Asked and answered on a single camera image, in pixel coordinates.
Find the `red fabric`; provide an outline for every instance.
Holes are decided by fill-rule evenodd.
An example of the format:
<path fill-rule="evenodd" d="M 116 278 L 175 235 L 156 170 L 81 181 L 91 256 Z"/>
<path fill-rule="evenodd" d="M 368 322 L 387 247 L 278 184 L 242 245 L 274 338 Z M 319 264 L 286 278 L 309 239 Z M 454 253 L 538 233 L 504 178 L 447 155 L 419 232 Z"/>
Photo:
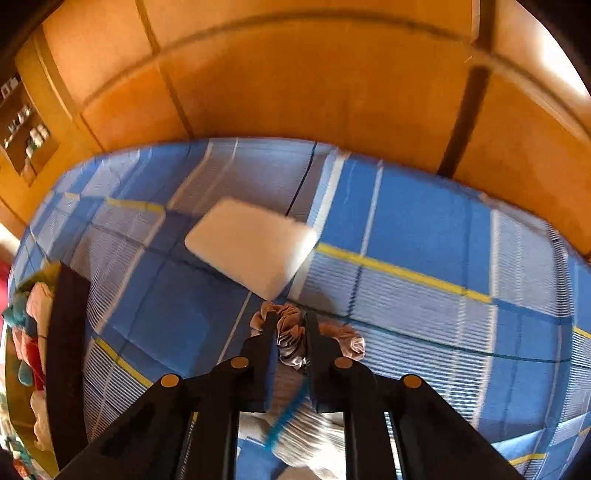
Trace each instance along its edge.
<path fill-rule="evenodd" d="M 3 312 L 8 307 L 8 274 L 10 273 L 10 265 L 0 262 L 0 312 Z M 0 315 L 0 330 L 4 325 L 4 319 Z"/>
<path fill-rule="evenodd" d="M 22 355 L 25 363 L 33 370 L 35 389 L 43 390 L 45 375 L 43 375 L 43 369 L 41 368 L 37 338 L 31 338 L 25 332 L 22 333 Z"/>

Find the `yellow stripe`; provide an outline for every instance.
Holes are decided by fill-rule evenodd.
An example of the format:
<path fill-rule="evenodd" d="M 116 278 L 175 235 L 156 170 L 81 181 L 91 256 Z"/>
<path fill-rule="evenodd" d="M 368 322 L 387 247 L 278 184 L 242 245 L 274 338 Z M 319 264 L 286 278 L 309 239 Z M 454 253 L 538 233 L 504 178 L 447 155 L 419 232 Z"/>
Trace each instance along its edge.
<path fill-rule="evenodd" d="M 104 352 L 107 355 L 109 355 L 111 360 L 117 360 L 117 353 L 102 338 L 99 338 L 99 337 L 95 338 L 95 344 L 97 344 L 99 347 L 101 347 L 104 350 Z"/>
<path fill-rule="evenodd" d="M 133 208 L 136 210 L 149 210 L 150 212 L 156 213 L 164 211 L 164 207 L 162 205 L 158 205 L 157 203 L 142 202 L 139 200 L 116 200 L 112 198 L 107 198 L 106 201 L 108 204 L 117 207 Z"/>
<path fill-rule="evenodd" d="M 97 344 L 109 357 L 111 360 L 114 360 L 117 365 L 119 365 L 123 370 L 125 370 L 129 375 L 135 378 L 139 383 L 141 383 L 146 388 L 150 388 L 152 386 L 152 382 L 145 378 L 141 373 L 135 370 L 129 363 L 123 360 L 117 353 L 108 345 L 102 338 L 95 338 L 95 344 Z"/>
<path fill-rule="evenodd" d="M 515 458 L 513 460 L 509 460 L 511 465 L 519 465 L 520 463 L 527 462 L 528 460 L 542 460 L 546 458 L 545 453 L 532 453 L 530 455 L 525 455 L 523 457 Z"/>
<path fill-rule="evenodd" d="M 376 260 L 375 258 L 362 257 L 359 254 L 350 252 L 348 250 L 343 250 L 338 247 L 333 247 L 332 245 L 318 244 L 316 250 L 324 255 L 328 255 L 329 257 L 345 260 L 356 265 L 362 265 L 372 270 L 394 275 L 396 277 L 419 283 L 421 285 L 438 288 L 439 290 L 454 293 L 456 295 L 464 295 L 469 299 L 481 301 L 482 303 L 492 302 L 492 299 L 489 295 L 485 295 L 474 290 L 467 290 L 464 287 L 440 280 L 439 278 L 430 277 L 429 275 L 424 275 L 413 270 L 397 267 L 396 265 L 382 262 L 380 260 Z"/>
<path fill-rule="evenodd" d="M 591 333 L 581 330 L 579 327 L 573 327 L 573 332 L 583 335 L 585 338 L 591 338 Z"/>

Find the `white pillow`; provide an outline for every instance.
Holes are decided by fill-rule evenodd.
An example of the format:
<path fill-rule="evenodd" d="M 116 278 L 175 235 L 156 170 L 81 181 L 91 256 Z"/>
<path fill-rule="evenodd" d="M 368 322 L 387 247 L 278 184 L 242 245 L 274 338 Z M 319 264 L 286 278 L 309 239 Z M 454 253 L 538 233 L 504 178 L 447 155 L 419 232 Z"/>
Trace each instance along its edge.
<path fill-rule="evenodd" d="M 305 223 L 225 197 L 185 237 L 191 253 L 265 300 L 274 300 L 318 241 Z"/>

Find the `wooden wall panel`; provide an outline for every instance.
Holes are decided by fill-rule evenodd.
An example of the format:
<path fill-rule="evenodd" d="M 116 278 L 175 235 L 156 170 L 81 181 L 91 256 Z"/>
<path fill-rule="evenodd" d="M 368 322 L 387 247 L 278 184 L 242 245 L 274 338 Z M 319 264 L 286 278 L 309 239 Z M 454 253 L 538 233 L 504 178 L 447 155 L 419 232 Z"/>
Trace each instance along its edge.
<path fill-rule="evenodd" d="M 517 0 L 496 0 L 493 51 L 549 88 L 591 130 L 591 96 L 550 32 Z"/>
<path fill-rule="evenodd" d="M 152 53 L 134 0 L 66 0 L 43 29 L 78 105 Z"/>
<path fill-rule="evenodd" d="M 144 0 L 161 46 L 249 17 L 296 11 L 357 10 L 423 22 L 469 38 L 472 0 Z"/>
<path fill-rule="evenodd" d="M 415 31 L 293 21 L 194 42 L 162 65 L 196 137 L 319 140 L 435 172 L 469 57 Z"/>
<path fill-rule="evenodd" d="M 454 179 L 529 210 L 591 250 L 591 145 L 493 75 Z"/>
<path fill-rule="evenodd" d="M 106 151 L 188 139 L 155 63 L 114 84 L 82 115 Z"/>

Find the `blue plaid bedsheet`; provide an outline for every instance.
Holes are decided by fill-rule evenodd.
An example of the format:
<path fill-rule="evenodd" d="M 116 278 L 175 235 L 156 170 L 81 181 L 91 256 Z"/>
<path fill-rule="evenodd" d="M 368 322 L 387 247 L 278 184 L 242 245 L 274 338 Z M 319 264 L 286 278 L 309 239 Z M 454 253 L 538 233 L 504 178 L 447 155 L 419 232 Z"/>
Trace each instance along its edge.
<path fill-rule="evenodd" d="M 238 353 L 262 300 L 186 250 L 222 196 L 307 222 L 285 291 L 351 322 L 364 362 L 424 377 L 528 479 L 557 479 L 591 427 L 591 271 L 545 222 L 453 182 L 335 147 L 211 139 L 96 157 L 44 199 L 10 292 L 48 260 L 92 282 L 86 428 L 160 376 Z"/>

